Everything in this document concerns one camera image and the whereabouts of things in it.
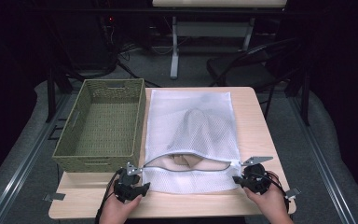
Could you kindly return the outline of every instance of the white mesh bag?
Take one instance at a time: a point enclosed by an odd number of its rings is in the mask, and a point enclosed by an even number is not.
[[[241,166],[230,93],[153,90],[143,184],[206,193],[235,189],[234,175],[241,175]]]

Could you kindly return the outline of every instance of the hand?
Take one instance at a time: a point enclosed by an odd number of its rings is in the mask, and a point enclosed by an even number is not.
[[[271,177],[273,181],[278,182],[275,176],[272,175]],[[257,207],[271,224],[293,223],[293,220],[287,214],[282,192],[274,184],[271,184],[263,195],[255,194],[247,188],[243,189],[248,198],[257,204]]]
[[[113,192],[113,185],[109,189],[109,195]],[[142,195],[138,195],[129,203],[122,203],[116,196],[111,195],[103,206],[100,224],[123,224],[130,213],[139,205]]]

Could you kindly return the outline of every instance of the wicker basket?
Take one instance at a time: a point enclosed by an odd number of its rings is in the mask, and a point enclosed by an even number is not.
[[[114,172],[138,164],[143,79],[85,80],[52,156],[66,172]]]

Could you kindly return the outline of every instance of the black chair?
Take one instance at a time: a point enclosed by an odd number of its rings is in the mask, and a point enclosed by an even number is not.
[[[264,117],[267,118],[275,86],[290,79],[298,71],[297,68],[290,68],[282,74],[280,65],[299,48],[299,40],[291,38],[210,59],[207,62],[207,69],[214,79],[210,87],[216,84],[232,87],[246,86],[252,87],[255,92],[269,89],[267,101],[260,103],[267,103],[264,112]]]

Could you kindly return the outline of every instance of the box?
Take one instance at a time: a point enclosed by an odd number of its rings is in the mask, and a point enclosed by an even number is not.
[[[73,173],[137,165],[145,104],[143,79],[85,80],[52,159]]]

